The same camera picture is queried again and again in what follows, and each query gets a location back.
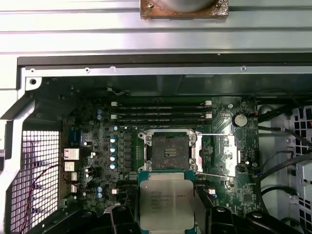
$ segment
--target motherboard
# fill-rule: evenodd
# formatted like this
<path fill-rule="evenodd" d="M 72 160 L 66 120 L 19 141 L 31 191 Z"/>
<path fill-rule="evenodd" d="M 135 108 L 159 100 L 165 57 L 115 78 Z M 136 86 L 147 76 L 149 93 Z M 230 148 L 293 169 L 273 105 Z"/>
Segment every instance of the motherboard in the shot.
<path fill-rule="evenodd" d="M 242 97 L 82 99 L 64 121 L 67 192 L 98 215 L 124 204 L 139 173 L 188 171 L 214 205 L 257 210 L 256 102 Z"/>

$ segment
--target cpu socket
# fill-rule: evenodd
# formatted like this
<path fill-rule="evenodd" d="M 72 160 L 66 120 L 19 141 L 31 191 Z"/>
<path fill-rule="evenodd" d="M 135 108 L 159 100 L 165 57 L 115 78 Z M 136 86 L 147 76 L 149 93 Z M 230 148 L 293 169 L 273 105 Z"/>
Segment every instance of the cpu socket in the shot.
<path fill-rule="evenodd" d="M 139 171 L 187 170 L 202 172 L 200 132 L 191 129 L 150 129 L 138 134 L 144 140 L 143 167 Z"/>

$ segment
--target red wire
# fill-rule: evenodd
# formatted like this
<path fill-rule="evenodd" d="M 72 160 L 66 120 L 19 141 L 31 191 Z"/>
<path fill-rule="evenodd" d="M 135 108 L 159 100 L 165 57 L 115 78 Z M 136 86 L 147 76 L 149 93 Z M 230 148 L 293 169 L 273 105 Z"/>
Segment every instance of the red wire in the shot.
<path fill-rule="evenodd" d="M 22 226 L 21 226 L 21 228 L 20 228 L 21 231 L 19 232 L 20 234 L 23 233 L 23 231 L 24 231 L 25 228 L 26 228 L 26 224 L 27 224 L 27 221 L 28 221 L 28 212 L 29 212 L 29 205 L 30 205 L 30 197 L 31 197 L 31 192 L 33 191 L 35 182 L 36 182 L 44 173 L 46 173 L 46 171 L 50 170 L 51 168 L 55 168 L 55 167 L 61 167 L 61 168 L 63 169 L 63 171 L 64 171 L 64 167 L 63 167 L 62 165 L 60 165 L 60 164 L 56 164 L 56 165 L 50 166 L 50 167 L 48 167 L 47 169 L 43 170 L 43 171 L 41 172 L 41 174 L 34 180 L 34 182 L 32 183 L 32 185 L 30 186 L 30 189 L 29 189 L 29 191 L 28 191 L 27 205 L 26 205 L 26 210 L 25 210 L 24 221 L 23 221 Z M 66 179 L 64 178 L 64 176 L 65 176 L 65 172 L 63 172 L 63 174 L 62 174 L 62 179 L 64 179 L 64 180 L 65 180 L 67 183 L 69 183 L 69 184 L 72 184 L 72 185 L 74 185 L 74 186 L 76 186 L 76 187 L 78 187 L 78 188 L 81 188 L 81 186 L 76 185 L 76 184 L 74 184 L 74 183 L 72 183 L 72 182 L 66 180 Z"/>

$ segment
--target screw hole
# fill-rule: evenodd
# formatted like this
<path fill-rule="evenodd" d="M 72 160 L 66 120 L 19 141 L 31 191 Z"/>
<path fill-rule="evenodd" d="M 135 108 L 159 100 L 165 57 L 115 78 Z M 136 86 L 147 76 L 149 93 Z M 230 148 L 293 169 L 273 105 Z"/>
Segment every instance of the screw hole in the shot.
<path fill-rule="evenodd" d="M 37 83 L 37 81 L 36 81 L 35 79 L 31 79 L 31 80 L 29 81 L 29 83 L 32 84 L 32 85 L 34 85 L 34 84 Z"/>

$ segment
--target metal fan grille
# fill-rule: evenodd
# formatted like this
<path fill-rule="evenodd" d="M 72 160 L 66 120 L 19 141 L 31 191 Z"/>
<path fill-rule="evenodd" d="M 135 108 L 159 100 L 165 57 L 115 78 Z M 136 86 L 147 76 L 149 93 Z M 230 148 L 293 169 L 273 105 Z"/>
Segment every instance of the metal fan grille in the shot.
<path fill-rule="evenodd" d="M 47 168 L 59 163 L 59 132 L 23 131 L 21 170 L 12 184 L 11 232 L 23 233 L 36 226 L 57 209 L 59 167 L 46 171 L 35 184 L 29 199 L 29 212 L 25 217 L 29 189 L 34 180 Z"/>

